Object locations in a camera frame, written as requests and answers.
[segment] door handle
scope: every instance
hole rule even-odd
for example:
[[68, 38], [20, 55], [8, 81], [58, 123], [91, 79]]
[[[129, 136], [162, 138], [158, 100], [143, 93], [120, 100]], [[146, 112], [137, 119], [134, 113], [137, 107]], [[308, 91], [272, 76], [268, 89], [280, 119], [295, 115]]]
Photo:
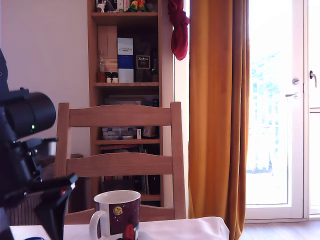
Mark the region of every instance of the door handle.
[[295, 99], [297, 99], [297, 98], [298, 98], [298, 93], [295, 92], [295, 93], [292, 93], [292, 94], [286, 94], [285, 97], [286, 97], [286, 98], [288, 98], [288, 97], [294, 97]]
[[317, 87], [317, 77], [312, 70], [310, 71], [309, 77], [310, 77], [310, 79], [312, 79], [314, 77], [315, 87]]

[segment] chair slat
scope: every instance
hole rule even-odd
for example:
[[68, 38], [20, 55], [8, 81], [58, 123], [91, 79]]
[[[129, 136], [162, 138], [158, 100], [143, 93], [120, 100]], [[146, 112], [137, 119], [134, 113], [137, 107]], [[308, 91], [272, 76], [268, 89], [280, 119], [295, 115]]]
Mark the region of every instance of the chair slat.
[[173, 208], [164, 208], [156, 206], [140, 206], [140, 222], [174, 220], [175, 210]]
[[89, 224], [95, 209], [68, 213], [64, 216], [64, 224]]
[[170, 175], [172, 157], [146, 153], [106, 153], [67, 160], [67, 174], [78, 177]]
[[70, 127], [169, 126], [170, 108], [141, 105], [104, 105], [70, 109]]

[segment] mug handle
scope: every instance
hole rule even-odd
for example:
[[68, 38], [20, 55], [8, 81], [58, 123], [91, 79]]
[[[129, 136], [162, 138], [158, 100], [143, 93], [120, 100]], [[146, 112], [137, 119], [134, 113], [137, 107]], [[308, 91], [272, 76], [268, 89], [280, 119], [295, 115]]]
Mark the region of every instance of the mug handle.
[[99, 222], [100, 217], [106, 213], [107, 213], [106, 211], [99, 210], [99, 211], [96, 211], [92, 215], [92, 217], [90, 219], [90, 223], [89, 223], [89, 235], [90, 235], [91, 240], [99, 240], [97, 237], [98, 222]]

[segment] orange curtain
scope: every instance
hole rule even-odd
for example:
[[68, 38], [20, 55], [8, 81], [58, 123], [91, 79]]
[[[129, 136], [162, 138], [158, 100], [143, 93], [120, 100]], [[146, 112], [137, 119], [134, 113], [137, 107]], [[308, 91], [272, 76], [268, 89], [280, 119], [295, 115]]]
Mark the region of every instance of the orange curtain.
[[190, 0], [189, 216], [245, 221], [249, 0]]

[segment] camera lens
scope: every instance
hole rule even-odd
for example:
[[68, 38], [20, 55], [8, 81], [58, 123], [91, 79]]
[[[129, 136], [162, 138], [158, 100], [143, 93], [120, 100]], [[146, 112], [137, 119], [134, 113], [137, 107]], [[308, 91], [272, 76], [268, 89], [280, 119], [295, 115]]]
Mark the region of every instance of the camera lens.
[[56, 109], [50, 98], [40, 92], [27, 99], [5, 106], [5, 115], [18, 139], [51, 128], [56, 121]]

